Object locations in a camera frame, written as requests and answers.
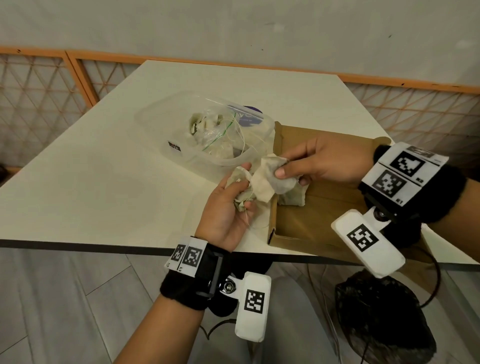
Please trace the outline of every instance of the fingernail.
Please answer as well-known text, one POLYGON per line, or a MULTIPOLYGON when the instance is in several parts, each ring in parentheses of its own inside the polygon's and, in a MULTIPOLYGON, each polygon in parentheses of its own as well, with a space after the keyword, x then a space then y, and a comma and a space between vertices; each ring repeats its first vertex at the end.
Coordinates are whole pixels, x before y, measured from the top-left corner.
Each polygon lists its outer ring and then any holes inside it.
POLYGON ((283 168, 279 168, 275 171, 275 175, 278 178, 283 178, 283 177, 285 177, 285 170, 283 168))

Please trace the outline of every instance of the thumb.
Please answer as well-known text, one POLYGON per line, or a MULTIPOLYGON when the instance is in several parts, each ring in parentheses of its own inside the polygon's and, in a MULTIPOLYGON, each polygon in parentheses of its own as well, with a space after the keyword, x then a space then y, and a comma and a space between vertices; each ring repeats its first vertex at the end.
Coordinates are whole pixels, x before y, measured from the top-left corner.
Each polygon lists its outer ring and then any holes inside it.
POLYGON ((240 182, 233 182, 230 186, 228 186, 225 189, 225 191, 223 192, 223 195, 229 200, 233 201, 240 192, 243 192, 248 188, 248 185, 249 185, 249 182, 247 180, 243 180, 240 182))
POLYGON ((315 155, 293 160, 275 171, 277 178, 298 177, 303 174, 314 174, 319 172, 319 166, 315 155))

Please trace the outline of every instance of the hand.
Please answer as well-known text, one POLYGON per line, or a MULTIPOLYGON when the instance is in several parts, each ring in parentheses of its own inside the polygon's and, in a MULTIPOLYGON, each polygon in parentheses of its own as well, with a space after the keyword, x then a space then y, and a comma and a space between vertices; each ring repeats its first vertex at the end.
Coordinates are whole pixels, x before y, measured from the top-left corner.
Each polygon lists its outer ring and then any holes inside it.
MULTIPOLYGON (((251 163, 241 165, 250 170, 251 163)), ((233 182, 225 188, 231 173, 225 176, 207 200, 195 236, 210 244, 233 252, 257 212, 254 201, 245 202, 246 210, 239 212, 233 203, 235 197, 248 188, 248 181, 233 182)))
POLYGON ((277 178, 303 176, 302 186, 312 180, 360 183, 373 167, 374 144, 351 135, 322 132, 281 155, 291 162, 276 170, 277 178))

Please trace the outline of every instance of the person's right hand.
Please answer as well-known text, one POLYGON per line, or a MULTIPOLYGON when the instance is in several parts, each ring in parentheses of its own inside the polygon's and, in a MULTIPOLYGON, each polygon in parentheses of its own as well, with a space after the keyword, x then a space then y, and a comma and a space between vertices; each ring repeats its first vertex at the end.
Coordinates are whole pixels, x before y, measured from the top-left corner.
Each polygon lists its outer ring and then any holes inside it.
POLYGON ((289 163, 276 170, 277 178, 303 176, 300 184, 326 179, 360 183, 373 167, 373 143, 351 135, 322 132, 281 155, 289 163))

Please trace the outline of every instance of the white wall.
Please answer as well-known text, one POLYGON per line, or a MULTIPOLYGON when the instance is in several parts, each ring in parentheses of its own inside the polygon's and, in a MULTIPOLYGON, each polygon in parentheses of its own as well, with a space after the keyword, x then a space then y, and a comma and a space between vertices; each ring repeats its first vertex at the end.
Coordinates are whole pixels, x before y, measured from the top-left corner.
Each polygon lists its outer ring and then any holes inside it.
POLYGON ((0 0, 0 45, 480 85, 480 1, 0 0))

